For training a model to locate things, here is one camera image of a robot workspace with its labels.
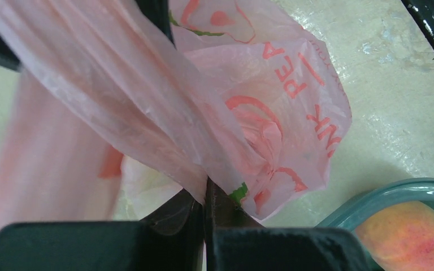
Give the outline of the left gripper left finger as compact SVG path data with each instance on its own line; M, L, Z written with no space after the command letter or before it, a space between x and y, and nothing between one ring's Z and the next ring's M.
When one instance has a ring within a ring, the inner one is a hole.
M180 191L139 221L14 223L0 230L0 270L200 270L202 215Z

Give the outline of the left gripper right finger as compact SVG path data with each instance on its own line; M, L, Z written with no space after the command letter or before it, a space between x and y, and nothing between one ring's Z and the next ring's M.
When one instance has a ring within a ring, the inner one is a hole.
M204 212L207 270L369 270L351 232L265 228L211 179Z

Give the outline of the pink plastic bag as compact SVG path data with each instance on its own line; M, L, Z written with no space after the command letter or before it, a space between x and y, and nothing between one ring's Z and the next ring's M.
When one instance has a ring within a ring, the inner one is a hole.
M271 1L0 1L21 60L0 153L0 230L107 220L123 156L264 220L328 183L351 109L324 42Z

